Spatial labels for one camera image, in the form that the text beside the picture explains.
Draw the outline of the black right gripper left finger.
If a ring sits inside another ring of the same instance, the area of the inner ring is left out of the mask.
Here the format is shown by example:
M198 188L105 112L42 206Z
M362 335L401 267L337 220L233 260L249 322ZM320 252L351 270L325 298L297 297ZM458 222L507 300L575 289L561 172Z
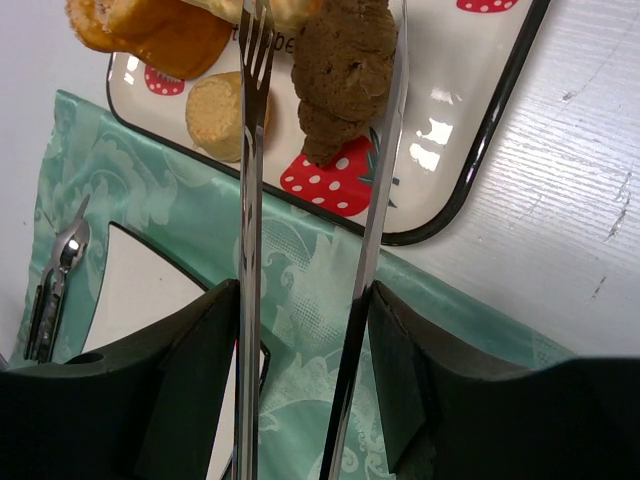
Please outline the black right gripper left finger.
M239 318L227 280L131 335L1 375L5 479L202 479Z

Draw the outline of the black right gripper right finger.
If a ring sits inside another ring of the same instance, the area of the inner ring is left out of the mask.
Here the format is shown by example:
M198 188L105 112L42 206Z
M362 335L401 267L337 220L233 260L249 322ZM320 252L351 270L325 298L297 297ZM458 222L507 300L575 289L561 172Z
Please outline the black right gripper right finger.
M486 353L376 283L368 331L399 479L635 479L639 362L529 369Z

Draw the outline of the brown chocolate croissant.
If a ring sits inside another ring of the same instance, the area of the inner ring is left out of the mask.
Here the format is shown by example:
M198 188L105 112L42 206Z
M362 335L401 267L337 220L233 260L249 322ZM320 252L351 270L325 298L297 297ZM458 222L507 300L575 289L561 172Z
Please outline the brown chocolate croissant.
M306 20L291 77L308 161L328 165L385 111L396 41L387 1L324 1Z

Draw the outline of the silver metal tongs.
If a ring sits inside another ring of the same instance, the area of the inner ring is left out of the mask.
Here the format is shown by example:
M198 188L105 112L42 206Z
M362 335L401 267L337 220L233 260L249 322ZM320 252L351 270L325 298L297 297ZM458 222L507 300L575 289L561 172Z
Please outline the silver metal tongs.
M232 476L258 473L258 387L261 297L262 171L264 125L275 47L275 23L267 1L242 6L238 43L242 76L240 325L236 353L235 433ZM320 476L340 475L389 193L402 133L409 83L407 20L400 20L384 136L347 323Z

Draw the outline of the large orange muffin bread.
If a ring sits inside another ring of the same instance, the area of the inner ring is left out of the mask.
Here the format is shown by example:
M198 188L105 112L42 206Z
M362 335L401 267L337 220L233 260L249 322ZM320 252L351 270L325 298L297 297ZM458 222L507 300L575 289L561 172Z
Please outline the large orange muffin bread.
M88 48L129 53L171 77L192 80L220 57L231 23L182 1L68 0L70 25Z

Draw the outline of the white square plate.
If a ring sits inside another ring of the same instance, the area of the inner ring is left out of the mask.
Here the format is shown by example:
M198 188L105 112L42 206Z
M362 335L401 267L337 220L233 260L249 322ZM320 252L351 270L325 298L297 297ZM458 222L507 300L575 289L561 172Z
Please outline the white square plate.
M173 314L202 295L191 274L125 227L110 223L106 266L82 353L100 348ZM236 347L206 479L231 479Z

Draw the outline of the silver fork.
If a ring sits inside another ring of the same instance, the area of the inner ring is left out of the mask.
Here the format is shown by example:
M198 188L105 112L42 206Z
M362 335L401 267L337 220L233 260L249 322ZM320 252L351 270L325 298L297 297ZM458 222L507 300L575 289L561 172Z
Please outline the silver fork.
M90 196L78 208L73 221L59 232L49 261L36 287L29 333L23 358L38 363L50 362L58 334L66 280L82 260L90 241L90 226L84 218Z

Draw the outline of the green satin placemat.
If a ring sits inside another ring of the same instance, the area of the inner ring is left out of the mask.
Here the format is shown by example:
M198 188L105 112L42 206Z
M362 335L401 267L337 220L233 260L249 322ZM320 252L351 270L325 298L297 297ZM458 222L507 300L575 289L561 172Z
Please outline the green satin placemat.
M55 233L86 207L91 240L72 272L54 360L79 354L106 265L107 228L149 241L199 280L237 274L239 185L120 125L71 93L56 95L40 170L29 280ZM361 242L272 196L263 199L261 336L271 353L260 406L259 475L318 476ZM421 316L481 350L529 368L570 352L542 334L382 252L376 277Z

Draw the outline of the small round yellow bun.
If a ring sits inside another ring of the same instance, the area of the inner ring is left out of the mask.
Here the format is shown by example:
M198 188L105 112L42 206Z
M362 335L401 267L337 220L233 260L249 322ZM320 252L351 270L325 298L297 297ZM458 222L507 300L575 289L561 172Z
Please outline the small round yellow bun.
M217 73L196 83L187 97L185 119L196 147L218 161L238 162L243 138L241 73Z

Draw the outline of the strawberry pattern tray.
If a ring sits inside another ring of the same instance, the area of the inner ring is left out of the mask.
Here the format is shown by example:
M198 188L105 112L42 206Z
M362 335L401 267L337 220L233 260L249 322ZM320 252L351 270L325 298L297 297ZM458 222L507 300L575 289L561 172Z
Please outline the strawberry pattern tray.
M393 1L407 26L408 95L383 241L426 240L464 204L544 19L544 1ZM264 190L361 233L383 124L347 145L327 168L301 154L298 99L291 80L293 37L275 40L272 117ZM191 140L186 101L192 83L168 77L127 53L110 59L106 90L124 125L231 176L239 167Z

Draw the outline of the oval sandwich bun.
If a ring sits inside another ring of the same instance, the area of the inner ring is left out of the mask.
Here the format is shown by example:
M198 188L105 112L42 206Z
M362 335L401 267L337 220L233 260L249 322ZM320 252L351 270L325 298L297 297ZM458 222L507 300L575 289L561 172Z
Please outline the oval sandwich bun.
M243 7L242 0L183 0L184 3L209 11L227 22L238 24ZM275 28L293 33L320 6L320 0L270 0Z

